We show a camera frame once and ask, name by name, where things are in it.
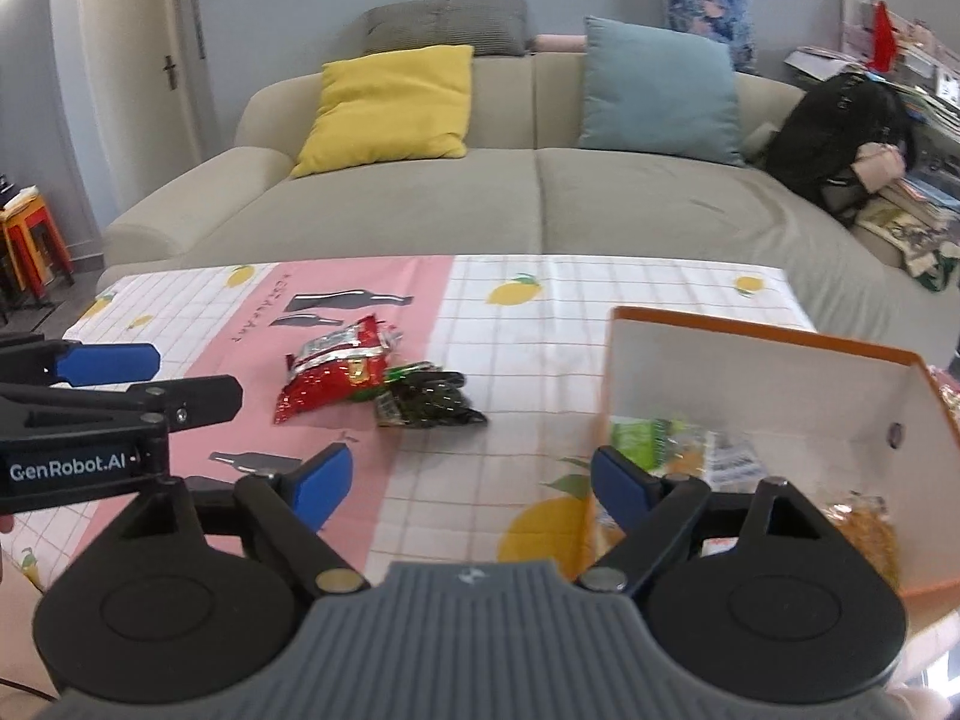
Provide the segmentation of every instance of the beige sofa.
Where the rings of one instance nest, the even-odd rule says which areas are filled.
[[[123,274],[383,254],[575,253],[777,266],[821,332],[945,365],[957,289],[932,295],[769,175],[675,157],[576,148],[583,56],[474,61],[461,160],[353,167],[290,180],[320,76],[261,90],[235,148],[155,191],[104,233]],[[799,90],[736,76],[748,138],[778,127]]]

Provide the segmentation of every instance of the blue pillow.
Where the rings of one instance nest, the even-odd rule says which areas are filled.
[[[580,148],[743,165],[727,47],[587,16]]]
[[[664,0],[666,25],[724,44],[730,50],[733,69],[752,73],[757,58],[754,20],[750,15],[752,1]]]

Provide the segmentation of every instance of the red stool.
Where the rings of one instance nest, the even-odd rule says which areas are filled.
[[[47,258],[56,271],[60,271],[68,284],[73,284],[73,263],[67,254],[64,239],[56,229],[43,197],[37,194],[18,203],[16,207],[0,214],[4,240],[11,253],[13,272],[20,288],[28,287],[37,300],[45,300],[48,280]]]

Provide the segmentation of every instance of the black bag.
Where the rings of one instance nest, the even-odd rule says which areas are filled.
[[[916,162],[913,122],[896,90],[842,73],[811,89],[767,151],[766,170],[787,189],[850,226],[869,199],[851,165],[863,143],[892,143]]]

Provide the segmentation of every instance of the gray pillow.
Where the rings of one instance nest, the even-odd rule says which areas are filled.
[[[475,56],[522,56],[525,0],[414,0],[368,10],[365,53],[472,46]]]

